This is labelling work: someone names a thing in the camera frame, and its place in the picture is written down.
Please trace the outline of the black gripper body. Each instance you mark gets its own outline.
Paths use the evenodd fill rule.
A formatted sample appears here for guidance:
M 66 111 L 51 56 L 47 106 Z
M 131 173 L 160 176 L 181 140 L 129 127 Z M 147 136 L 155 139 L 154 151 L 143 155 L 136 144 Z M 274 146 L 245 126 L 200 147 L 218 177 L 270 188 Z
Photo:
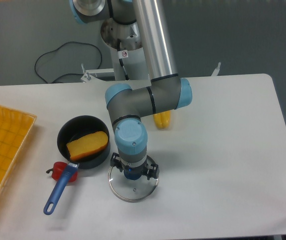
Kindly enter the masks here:
M 130 175 L 142 175 L 143 169 L 147 163 L 147 160 L 143 159 L 138 162 L 127 162 L 122 159 L 120 163 L 121 163 L 120 172 L 125 172 Z

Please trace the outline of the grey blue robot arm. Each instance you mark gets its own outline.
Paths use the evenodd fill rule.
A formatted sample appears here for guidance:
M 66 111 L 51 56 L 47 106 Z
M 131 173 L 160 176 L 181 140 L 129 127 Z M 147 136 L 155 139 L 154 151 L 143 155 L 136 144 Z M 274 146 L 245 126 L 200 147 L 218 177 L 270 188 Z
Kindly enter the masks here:
M 116 84 L 105 92 L 119 159 L 111 166 L 129 180 L 157 179 L 159 167 L 147 154 L 142 117 L 188 106 L 192 88 L 180 78 L 160 0 L 72 0 L 76 21 L 102 21 L 101 38 L 110 48 Z

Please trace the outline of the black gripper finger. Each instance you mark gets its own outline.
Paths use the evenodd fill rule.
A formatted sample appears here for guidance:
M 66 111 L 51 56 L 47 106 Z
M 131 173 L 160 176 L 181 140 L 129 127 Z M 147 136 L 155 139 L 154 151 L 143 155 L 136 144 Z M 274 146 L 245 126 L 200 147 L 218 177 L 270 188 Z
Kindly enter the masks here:
M 143 167 L 142 175 L 147 178 L 147 180 L 158 179 L 159 178 L 159 165 L 156 163 L 146 164 Z
M 123 171 L 122 161 L 120 155 L 116 152 L 112 153 L 110 159 L 110 167 L 118 169 L 120 172 Z

